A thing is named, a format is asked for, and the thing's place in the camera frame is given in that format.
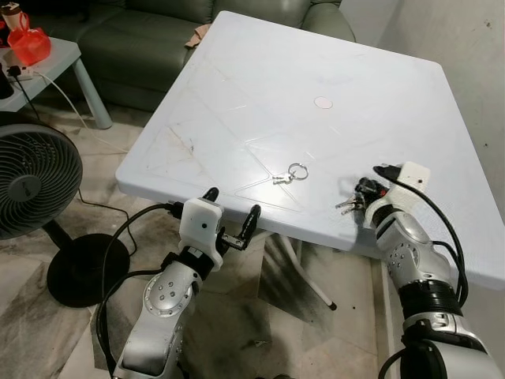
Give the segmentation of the silver key bunch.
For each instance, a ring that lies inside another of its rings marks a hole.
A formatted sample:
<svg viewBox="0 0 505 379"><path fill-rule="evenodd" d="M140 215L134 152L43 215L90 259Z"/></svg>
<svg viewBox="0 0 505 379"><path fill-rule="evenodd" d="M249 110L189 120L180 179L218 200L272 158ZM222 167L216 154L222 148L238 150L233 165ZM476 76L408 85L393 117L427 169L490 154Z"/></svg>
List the silver key bunch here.
<svg viewBox="0 0 505 379"><path fill-rule="evenodd" d="M346 199L343 202L340 202L339 205L336 205L335 209L340 210L340 213L342 213L343 216L346 216L347 213L354 212L353 209L351 209L351 202L353 201L354 195L351 195L349 199Z"/></svg>

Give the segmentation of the white plastic table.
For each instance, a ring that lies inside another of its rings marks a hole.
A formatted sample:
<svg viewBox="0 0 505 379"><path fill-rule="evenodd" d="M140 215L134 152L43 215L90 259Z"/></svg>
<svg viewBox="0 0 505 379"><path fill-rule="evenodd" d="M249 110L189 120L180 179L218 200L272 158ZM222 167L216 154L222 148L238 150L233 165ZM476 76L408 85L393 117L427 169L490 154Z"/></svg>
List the white plastic table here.
<svg viewBox="0 0 505 379"><path fill-rule="evenodd" d="M219 190L228 217L339 250L374 243L335 209L374 166L428 167L470 284L505 285L501 214L439 64L222 11L115 178L127 195L184 201ZM292 163L306 180L274 185Z"/></svg>

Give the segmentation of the white table leg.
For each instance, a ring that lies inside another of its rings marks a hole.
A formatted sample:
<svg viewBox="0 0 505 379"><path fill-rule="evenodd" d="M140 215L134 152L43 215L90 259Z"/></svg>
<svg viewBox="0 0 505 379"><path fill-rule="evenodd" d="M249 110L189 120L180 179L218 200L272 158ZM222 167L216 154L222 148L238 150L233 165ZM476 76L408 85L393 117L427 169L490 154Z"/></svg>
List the white table leg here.
<svg viewBox="0 0 505 379"><path fill-rule="evenodd" d="M298 275L309 285L312 291L322 300L324 301L325 306L330 311L336 311L338 306L335 301L332 301L324 292L324 289L321 288L320 285L317 284L308 274L306 267L304 267L302 262L302 252L303 252L303 241L300 239L295 239L291 237L285 237L285 235L277 234L275 237L279 239L279 246L281 250L285 253L286 256L292 262L295 271Z"/></svg>

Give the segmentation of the green leather sofa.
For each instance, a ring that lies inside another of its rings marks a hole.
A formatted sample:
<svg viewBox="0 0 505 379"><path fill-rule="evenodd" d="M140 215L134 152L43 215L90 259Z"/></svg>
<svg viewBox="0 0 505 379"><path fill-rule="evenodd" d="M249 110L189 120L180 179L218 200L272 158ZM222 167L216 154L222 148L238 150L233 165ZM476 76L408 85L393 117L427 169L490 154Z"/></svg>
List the green leather sofa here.
<svg viewBox="0 0 505 379"><path fill-rule="evenodd" d="M193 53L186 43L199 26L230 11L356 40L342 0L0 0L15 2L33 28L78 44L99 95L155 111Z"/></svg>

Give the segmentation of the beige cloth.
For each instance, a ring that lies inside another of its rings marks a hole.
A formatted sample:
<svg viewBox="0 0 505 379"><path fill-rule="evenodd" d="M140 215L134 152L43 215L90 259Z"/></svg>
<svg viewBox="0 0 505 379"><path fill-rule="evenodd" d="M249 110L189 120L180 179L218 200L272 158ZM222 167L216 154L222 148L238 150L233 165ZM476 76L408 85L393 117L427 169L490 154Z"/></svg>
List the beige cloth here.
<svg viewBox="0 0 505 379"><path fill-rule="evenodd" d="M205 23L198 28L194 29L193 35L190 37L190 39L185 43L186 48L195 48L199 46L199 43L204 39L204 37L207 35L207 32L209 32L211 24L210 23Z"/></svg>

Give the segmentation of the black floor fan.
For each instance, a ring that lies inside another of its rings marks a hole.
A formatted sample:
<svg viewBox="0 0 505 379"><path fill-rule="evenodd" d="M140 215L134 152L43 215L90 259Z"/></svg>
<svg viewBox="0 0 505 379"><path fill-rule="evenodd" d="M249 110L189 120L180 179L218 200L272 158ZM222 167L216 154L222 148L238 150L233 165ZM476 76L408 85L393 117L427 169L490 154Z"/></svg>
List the black floor fan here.
<svg viewBox="0 0 505 379"><path fill-rule="evenodd" d="M58 224L82 178L76 145L61 131L18 114L0 124L0 241L45 231L58 247L48 267L48 291L73 308L101 303L129 270L129 249L118 238L73 238Z"/></svg>

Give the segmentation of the light blue side table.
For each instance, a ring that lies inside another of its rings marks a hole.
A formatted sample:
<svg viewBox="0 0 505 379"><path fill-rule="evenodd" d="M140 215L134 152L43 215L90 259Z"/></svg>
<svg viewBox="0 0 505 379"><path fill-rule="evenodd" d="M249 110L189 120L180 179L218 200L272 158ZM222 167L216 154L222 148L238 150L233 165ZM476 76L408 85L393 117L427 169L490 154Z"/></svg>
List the light blue side table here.
<svg viewBox="0 0 505 379"><path fill-rule="evenodd" d="M35 73L30 73L25 81L19 81L19 84L22 84L28 92L28 97L25 97L19 87L14 85L14 94L0 99L0 111L20 111L22 107L28 105L29 99L35 98L51 85L48 79L58 78L67 69L72 68L80 90L83 91L87 105L96 120L95 129L109 129L112 126L112 120L83 61L80 60L78 44L73 41L55 39L55 37L51 37L50 41L53 47L50 57L33 65L32 71Z"/></svg>

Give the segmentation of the white power strip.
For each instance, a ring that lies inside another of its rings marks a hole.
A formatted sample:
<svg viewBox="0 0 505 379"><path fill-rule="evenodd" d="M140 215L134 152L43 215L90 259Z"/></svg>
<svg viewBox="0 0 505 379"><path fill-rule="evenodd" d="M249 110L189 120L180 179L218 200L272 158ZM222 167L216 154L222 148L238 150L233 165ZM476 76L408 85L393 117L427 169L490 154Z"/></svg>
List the white power strip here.
<svg viewBox="0 0 505 379"><path fill-rule="evenodd" d="M10 82L29 81L39 76L30 66L7 66L3 73Z"/></svg>

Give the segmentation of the red plastic bag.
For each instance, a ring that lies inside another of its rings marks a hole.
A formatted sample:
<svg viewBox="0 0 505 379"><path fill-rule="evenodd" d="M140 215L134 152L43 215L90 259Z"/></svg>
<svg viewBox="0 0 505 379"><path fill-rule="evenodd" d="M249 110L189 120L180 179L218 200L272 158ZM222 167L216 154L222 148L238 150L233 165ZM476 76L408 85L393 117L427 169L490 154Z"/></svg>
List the red plastic bag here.
<svg viewBox="0 0 505 379"><path fill-rule="evenodd" d="M7 44L23 65L34 66L50 57L53 50L50 37L41 28L32 28L26 13L4 14L2 17L9 28Z"/></svg>

